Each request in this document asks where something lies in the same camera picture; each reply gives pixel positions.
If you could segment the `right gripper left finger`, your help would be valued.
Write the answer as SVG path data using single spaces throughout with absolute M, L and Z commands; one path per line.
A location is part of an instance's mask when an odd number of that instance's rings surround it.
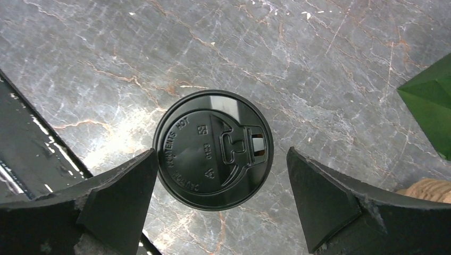
M 143 233 L 157 170 L 150 149 L 68 188 L 1 204 L 1 254 L 158 254 Z

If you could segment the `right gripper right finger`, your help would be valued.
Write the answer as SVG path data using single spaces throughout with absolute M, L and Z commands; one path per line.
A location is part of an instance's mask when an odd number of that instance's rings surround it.
M 450 205 L 369 185 L 305 156 L 287 168 L 310 254 L 450 254 Z

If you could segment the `black coffee cup lid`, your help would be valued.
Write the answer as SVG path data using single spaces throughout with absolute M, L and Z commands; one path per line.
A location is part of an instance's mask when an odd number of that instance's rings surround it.
M 176 200 L 203 211 L 237 207 L 265 183 L 274 144 L 261 111 L 224 90 L 203 90 L 174 103 L 157 125 L 158 177 Z

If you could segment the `green and brown paper bag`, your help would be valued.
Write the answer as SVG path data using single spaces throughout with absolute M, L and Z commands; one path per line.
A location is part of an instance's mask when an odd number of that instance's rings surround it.
M 397 92 L 438 155 L 450 160 L 450 54 Z

